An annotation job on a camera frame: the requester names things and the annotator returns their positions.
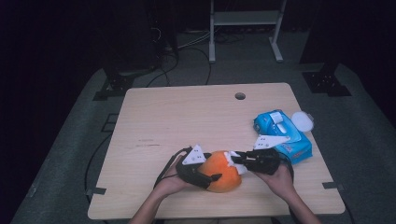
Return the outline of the blue wet wipes pack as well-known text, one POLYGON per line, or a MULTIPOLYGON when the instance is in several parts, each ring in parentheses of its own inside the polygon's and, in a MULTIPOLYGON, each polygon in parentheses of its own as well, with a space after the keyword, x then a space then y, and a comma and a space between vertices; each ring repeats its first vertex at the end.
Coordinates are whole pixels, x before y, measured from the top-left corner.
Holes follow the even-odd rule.
POLYGON ((282 110, 274 110, 262 113, 254 119, 253 129, 258 135, 288 136, 290 139, 276 150, 284 153, 296 164, 312 156, 312 143, 306 137, 306 133, 299 131, 282 110))

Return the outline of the orange plush toy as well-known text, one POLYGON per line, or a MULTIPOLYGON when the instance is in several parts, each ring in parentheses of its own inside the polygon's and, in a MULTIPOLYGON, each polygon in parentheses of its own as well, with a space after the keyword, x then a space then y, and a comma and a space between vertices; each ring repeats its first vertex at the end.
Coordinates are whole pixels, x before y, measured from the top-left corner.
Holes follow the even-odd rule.
POLYGON ((228 151, 220 150, 211 153, 211 156, 198 168, 198 171, 211 177, 220 175, 216 181, 212 181, 206 188, 216 193, 224 193, 236 189, 242 178, 234 166, 231 155, 228 151))

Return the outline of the clear round plastic lid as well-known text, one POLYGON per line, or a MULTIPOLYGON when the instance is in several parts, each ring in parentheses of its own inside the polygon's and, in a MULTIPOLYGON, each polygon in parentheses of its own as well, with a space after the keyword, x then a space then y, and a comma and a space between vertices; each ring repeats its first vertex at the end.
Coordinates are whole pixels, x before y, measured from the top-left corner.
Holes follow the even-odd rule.
POLYGON ((291 116, 291 121, 294 126, 303 133, 311 132, 314 129, 313 117, 304 111, 295 112, 291 116))

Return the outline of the white wet wipe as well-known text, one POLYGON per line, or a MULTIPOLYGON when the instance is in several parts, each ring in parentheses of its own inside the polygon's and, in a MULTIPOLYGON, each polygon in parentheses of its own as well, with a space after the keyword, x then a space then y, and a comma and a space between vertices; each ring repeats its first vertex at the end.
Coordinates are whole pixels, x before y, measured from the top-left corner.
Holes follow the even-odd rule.
POLYGON ((243 175, 243 174, 245 174, 245 173, 248 171, 248 168, 247 168, 245 165, 234 164, 234 163, 233 163, 233 161, 232 161, 232 156, 234 156, 234 157, 240 157, 238 154, 236 154, 235 151, 226 151, 226 152, 224 153, 224 156, 225 156, 225 158, 226 158, 227 165, 228 165, 229 167, 235 168, 236 171, 237 171, 237 173, 238 173, 239 175, 243 175))

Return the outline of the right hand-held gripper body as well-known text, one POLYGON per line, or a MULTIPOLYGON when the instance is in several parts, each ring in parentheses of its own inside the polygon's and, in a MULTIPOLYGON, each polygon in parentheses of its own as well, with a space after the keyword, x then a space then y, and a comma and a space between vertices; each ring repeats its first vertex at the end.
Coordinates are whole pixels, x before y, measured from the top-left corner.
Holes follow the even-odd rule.
POLYGON ((290 168, 290 159, 276 150, 276 146, 286 143, 289 139, 288 136, 260 134, 253 149, 246 152, 246 167, 249 171, 266 175, 273 175, 281 163, 290 168))

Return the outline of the person's left hand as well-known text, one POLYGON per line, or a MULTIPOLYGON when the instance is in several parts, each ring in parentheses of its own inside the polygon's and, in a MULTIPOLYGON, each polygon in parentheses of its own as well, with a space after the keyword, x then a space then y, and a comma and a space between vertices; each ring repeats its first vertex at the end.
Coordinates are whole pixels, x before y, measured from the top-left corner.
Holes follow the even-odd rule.
POLYGON ((176 158, 176 160, 166 170, 160 182, 153 189, 152 192, 157 198, 163 200, 167 196, 178 193, 191 186, 191 184, 185 182, 178 176, 176 165, 180 159, 181 156, 176 158))

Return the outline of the white metal stand frame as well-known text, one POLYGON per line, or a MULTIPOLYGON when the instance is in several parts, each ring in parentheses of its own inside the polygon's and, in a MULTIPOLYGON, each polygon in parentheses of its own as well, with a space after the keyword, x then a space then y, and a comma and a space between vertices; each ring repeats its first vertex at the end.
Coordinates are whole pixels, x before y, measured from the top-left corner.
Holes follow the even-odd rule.
POLYGON ((269 37, 269 43, 278 63, 284 61, 279 50, 277 39, 283 21, 288 0, 281 0, 279 10, 264 11, 216 11, 215 0, 210 0, 209 19, 209 44, 208 60, 216 61, 215 28, 219 26, 251 26, 251 25, 274 25, 275 30, 269 37))

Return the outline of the grey tape strip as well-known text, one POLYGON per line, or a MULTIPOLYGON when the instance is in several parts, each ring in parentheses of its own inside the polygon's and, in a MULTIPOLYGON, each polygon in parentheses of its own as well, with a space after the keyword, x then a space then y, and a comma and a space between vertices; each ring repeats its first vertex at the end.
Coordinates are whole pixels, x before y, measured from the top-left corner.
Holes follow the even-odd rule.
POLYGON ((93 196, 94 194, 105 195, 106 189, 95 187, 92 189, 86 189, 86 191, 85 191, 85 195, 87 195, 87 196, 93 196))
POLYGON ((323 182, 322 186, 325 189, 337 189, 339 191, 345 190, 345 187, 342 184, 337 184, 336 182, 323 182))

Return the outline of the black stand base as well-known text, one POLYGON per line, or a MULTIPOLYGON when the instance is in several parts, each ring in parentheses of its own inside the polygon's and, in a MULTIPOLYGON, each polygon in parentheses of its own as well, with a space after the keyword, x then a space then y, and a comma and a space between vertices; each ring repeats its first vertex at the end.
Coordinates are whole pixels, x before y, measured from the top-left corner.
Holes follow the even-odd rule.
POLYGON ((319 71, 303 72, 308 88, 313 93, 327 93, 330 97, 350 96, 348 88, 335 76, 338 63, 325 63, 319 71))
POLYGON ((102 88, 93 96, 93 100, 105 101, 109 97, 124 96, 132 88, 136 78, 150 74, 153 71, 153 68, 121 71, 116 68, 104 68, 106 79, 102 88))

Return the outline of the person's right hand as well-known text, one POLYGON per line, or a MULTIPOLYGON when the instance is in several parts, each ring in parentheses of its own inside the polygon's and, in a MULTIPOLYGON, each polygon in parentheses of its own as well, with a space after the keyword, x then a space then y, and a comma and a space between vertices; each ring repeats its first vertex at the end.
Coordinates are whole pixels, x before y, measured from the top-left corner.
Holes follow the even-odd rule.
POLYGON ((254 172, 254 175, 260 178, 276 196, 285 201, 296 194, 290 171, 285 164, 280 164, 272 175, 256 172, 254 172))

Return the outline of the black floor tape outline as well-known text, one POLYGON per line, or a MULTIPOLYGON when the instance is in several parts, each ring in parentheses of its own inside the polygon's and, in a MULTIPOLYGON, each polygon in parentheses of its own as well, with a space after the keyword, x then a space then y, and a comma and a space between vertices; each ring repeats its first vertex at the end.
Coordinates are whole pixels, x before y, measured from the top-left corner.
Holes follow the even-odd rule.
POLYGON ((102 126, 102 133, 113 133, 117 124, 119 114, 118 113, 110 113, 106 117, 106 121, 102 126))

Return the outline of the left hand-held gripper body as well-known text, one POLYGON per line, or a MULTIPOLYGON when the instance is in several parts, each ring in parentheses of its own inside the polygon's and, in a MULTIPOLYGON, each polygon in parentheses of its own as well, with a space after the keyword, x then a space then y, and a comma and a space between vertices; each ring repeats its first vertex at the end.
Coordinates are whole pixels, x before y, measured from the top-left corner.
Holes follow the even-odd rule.
POLYGON ((186 154, 176 165, 178 176, 185 182, 196 187, 207 189, 212 177, 202 174, 199 168, 206 162, 206 157, 199 145, 185 148, 186 154))

